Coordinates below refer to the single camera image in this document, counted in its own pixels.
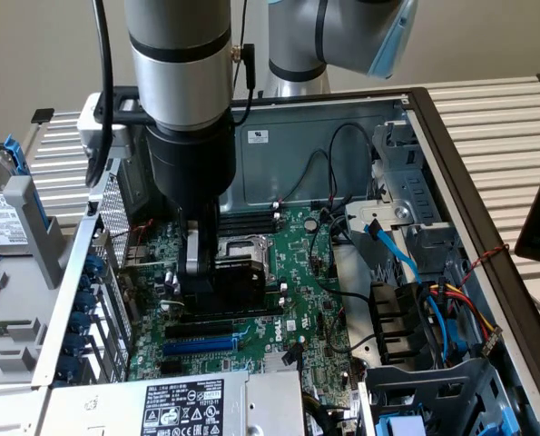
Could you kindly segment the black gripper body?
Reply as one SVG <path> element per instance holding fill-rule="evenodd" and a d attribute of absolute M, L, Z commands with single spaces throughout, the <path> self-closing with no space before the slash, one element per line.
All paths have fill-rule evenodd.
<path fill-rule="evenodd" d="M 147 128 L 154 182 L 188 220 L 203 221 L 236 173 L 235 128 L 229 110 L 195 131 Z"/>

